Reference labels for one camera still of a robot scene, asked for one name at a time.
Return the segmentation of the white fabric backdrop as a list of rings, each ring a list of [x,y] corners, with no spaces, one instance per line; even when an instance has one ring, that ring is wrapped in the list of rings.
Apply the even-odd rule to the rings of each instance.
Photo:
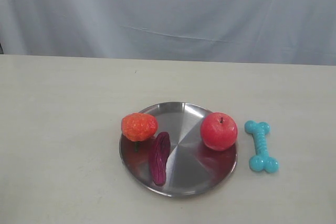
[[[335,0],[1,0],[5,54],[335,64]]]

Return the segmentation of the teal toy bone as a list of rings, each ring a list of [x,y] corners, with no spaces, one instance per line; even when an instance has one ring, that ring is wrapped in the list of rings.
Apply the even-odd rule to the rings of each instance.
[[[255,172],[266,171],[275,173],[279,169],[278,161],[269,155],[266,135],[270,132],[270,126],[266,122],[249,120],[244,125],[245,132],[253,137],[255,155],[249,159],[249,168]]]

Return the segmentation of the orange textured fruit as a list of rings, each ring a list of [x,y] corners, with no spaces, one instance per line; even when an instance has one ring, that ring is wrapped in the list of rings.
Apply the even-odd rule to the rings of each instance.
[[[132,113],[121,120],[122,134],[134,143],[135,152],[138,151],[140,142],[151,138],[157,129],[157,120],[150,114]]]

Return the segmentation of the red apple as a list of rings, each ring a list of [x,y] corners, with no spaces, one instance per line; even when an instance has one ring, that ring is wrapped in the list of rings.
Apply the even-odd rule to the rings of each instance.
[[[213,112],[202,121],[200,134],[208,148],[214,151],[225,151],[236,143],[238,127],[229,115]]]

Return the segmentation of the round stainless steel plate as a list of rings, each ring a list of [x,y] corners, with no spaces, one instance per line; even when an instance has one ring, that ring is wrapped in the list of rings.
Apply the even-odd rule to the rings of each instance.
[[[200,135],[203,118],[211,111],[186,102],[163,102],[141,113],[156,117],[157,132],[168,132],[171,142],[166,164],[166,182],[153,182],[149,168],[149,151],[154,139],[135,144],[120,137],[119,153],[129,174],[145,188],[168,197],[199,195],[225,181],[237,164],[237,145],[223,152],[205,146]]]

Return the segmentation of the purple toy vegetable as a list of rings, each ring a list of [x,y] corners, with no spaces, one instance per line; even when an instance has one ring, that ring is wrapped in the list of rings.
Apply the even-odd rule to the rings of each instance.
[[[149,151],[149,169],[153,182],[163,186],[166,182],[166,164],[170,155],[171,142],[168,132],[161,132]]]

